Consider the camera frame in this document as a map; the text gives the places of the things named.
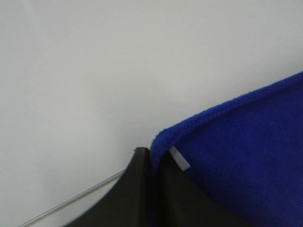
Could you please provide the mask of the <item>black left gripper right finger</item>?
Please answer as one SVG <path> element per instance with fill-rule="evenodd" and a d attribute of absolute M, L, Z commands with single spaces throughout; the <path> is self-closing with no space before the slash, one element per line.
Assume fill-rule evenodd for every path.
<path fill-rule="evenodd" d="M 151 226 L 235 227 L 237 219 L 205 196 L 167 153 L 151 179 Z"/>

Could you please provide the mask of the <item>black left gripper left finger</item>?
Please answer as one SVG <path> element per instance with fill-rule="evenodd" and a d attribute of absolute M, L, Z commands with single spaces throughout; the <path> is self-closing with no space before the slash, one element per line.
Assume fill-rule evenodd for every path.
<path fill-rule="evenodd" d="M 148 204 L 149 167 L 149 149 L 137 147 L 126 170 L 106 195 L 66 226 L 155 227 L 156 218 Z"/>

